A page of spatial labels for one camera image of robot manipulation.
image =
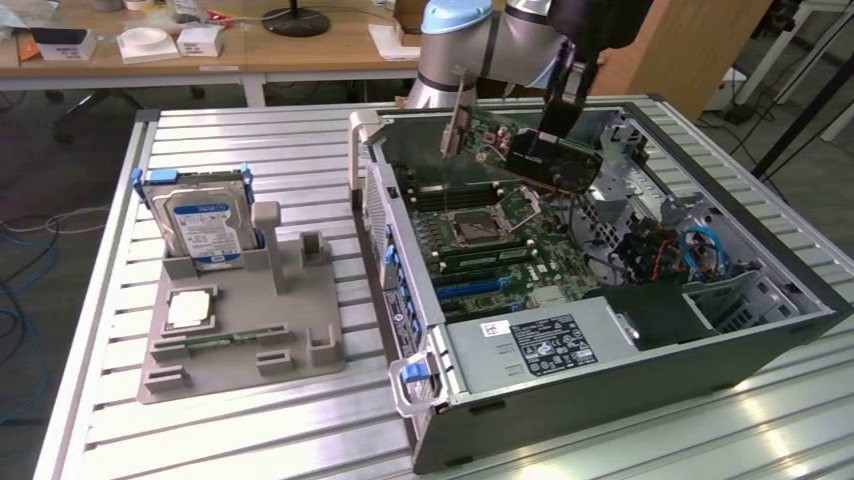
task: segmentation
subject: warning sticker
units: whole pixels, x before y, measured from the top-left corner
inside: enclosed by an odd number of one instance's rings
[[[528,371],[538,377],[596,363],[572,315],[510,327]]]
[[[237,233],[227,224],[231,209],[224,203],[175,207],[175,219],[189,256],[196,262],[221,263],[237,258]]]

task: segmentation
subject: black stand pole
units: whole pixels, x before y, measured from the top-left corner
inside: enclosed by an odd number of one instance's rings
[[[776,140],[776,143],[768,150],[768,153],[762,157],[756,168],[750,172],[754,177],[760,178],[762,175],[764,175],[764,172],[768,171],[774,162],[776,162],[779,156],[786,151],[788,145],[795,141],[798,135],[800,135],[800,132],[803,132],[803,129],[815,118],[815,115],[822,111],[822,108],[824,108],[824,105],[827,105],[827,102],[849,81],[849,78],[851,78],[851,74],[854,74],[854,54],[851,54],[845,64],[839,67],[836,74],[832,76],[820,92],[818,92],[818,95],[815,95],[815,98],[803,109],[803,112],[800,112],[800,115],[791,123],[786,132],[780,135],[779,140]]]

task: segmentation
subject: blue latch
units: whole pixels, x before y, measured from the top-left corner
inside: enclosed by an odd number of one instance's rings
[[[148,200],[145,200],[145,192],[143,191],[143,169],[135,168],[131,172],[131,184],[133,185],[133,191],[139,195],[139,198],[148,208]]]
[[[403,383],[415,383],[430,379],[430,367],[427,362],[408,364],[400,372]]]
[[[151,185],[169,185],[177,181],[177,170],[169,168],[167,170],[155,170],[148,174],[148,183]]]
[[[385,264],[389,264],[393,258],[395,258],[395,246],[388,245],[388,248],[385,248]]]

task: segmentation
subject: white box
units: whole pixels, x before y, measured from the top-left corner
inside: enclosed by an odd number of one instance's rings
[[[156,44],[137,46],[123,41],[121,35],[116,38],[119,42],[119,52],[121,53],[121,61],[129,65],[133,63],[156,62],[171,58],[180,58],[177,47],[172,37],[167,36],[163,41]]]
[[[177,50],[185,57],[219,57],[223,36],[219,27],[185,28],[177,37]]]
[[[726,110],[726,107],[730,106],[734,100],[732,92],[738,93],[746,81],[747,77],[744,74],[734,68],[730,68],[723,80],[720,80],[720,85],[718,85],[718,91],[711,96],[711,100],[708,100],[706,111],[719,112],[720,110]]]
[[[59,38],[64,37],[63,29],[37,29],[41,32],[36,35],[33,33],[33,37],[36,37],[36,42],[49,41],[45,40],[47,36],[56,36],[52,34],[59,34]],[[95,47],[97,45],[97,40],[95,39],[95,34],[92,30],[85,31],[85,36],[80,43],[36,43],[39,45],[39,52],[41,52],[41,57],[45,60],[89,60],[92,58],[92,54],[95,53]]]

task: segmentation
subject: blue cable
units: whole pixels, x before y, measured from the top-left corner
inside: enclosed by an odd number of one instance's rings
[[[9,287],[8,291],[11,293],[17,293],[24,289],[27,289],[29,285],[32,285],[39,280],[41,280],[44,276],[48,274],[48,272],[51,271],[51,269],[53,268],[53,266],[56,265],[56,249],[47,243],[25,242],[24,240],[19,240],[17,238],[11,237],[4,233],[0,233],[0,238],[5,239],[7,241],[23,247],[37,247],[48,250],[48,262],[44,268],[41,269],[41,271],[39,271],[32,277],[29,277],[27,280],[20,282],[17,285],[15,285],[13,287]]]
[[[718,256],[720,257],[720,266],[723,267],[723,274],[726,275],[726,272],[728,272],[730,269],[727,265],[726,252],[723,251],[723,244],[720,243],[720,238],[718,237],[718,234],[708,227],[691,226],[682,231],[682,236],[679,237],[679,243],[682,244],[682,251],[684,252],[686,263],[694,270],[700,269],[696,263],[696,260],[694,260],[694,256],[688,251],[687,237],[690,233],[699,233],[700,235],[704,235],[706,237],[708,237],[708,239],[711,240],[711,243],[714,244],[718,252]]]
[[[3,425],[9,420],[15,419],[15,417],[17,417],[23,412],[27,411],[27,409],[29,409],[36,403],[39,403],[44,399],[44,396],[47,393],[47,385],[48,385],[48,365],[44,360],[44,349],[41,347],[41,334],[39,333],[39,329],[29,322],[27,317],[23,315],[19,315],[17,312],[5,308],[0,310],[3,310],[4,312],[12,313],[12,315],[15,315],[17,319],[21,321],[21,323],[24,324],[24,328],[28,330],[29,335],[32,336],[33,346],[36,348],[36,356],[39,357],[39,363],[41,364],[41,381],[39,383],[39,391],[36,392],[36,395],[29,400],[21,403],[17,407],[12,409],[9,413],[7,413],[3,417],[0,417],[0,425]]]

